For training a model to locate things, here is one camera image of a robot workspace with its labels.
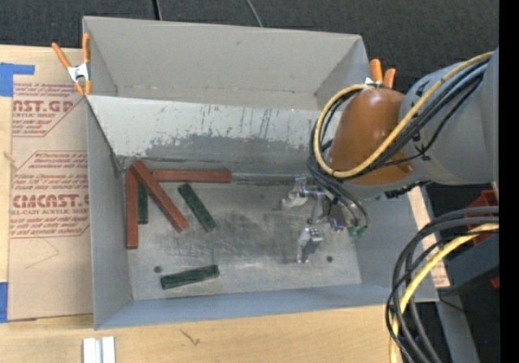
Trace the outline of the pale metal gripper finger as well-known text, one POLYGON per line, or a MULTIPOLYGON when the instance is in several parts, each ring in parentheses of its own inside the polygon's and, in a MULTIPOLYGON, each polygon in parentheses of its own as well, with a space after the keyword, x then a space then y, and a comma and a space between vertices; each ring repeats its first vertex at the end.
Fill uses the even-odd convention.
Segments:
POLYGON ((301 207, 307 201, 307 178, 296 177, 293 188, 281 200, 282 208, 301 207))
POLYGON ((308 263, 310 255, 323 240, 318 228, 305 227, 298 236, 297 263, 308 263))

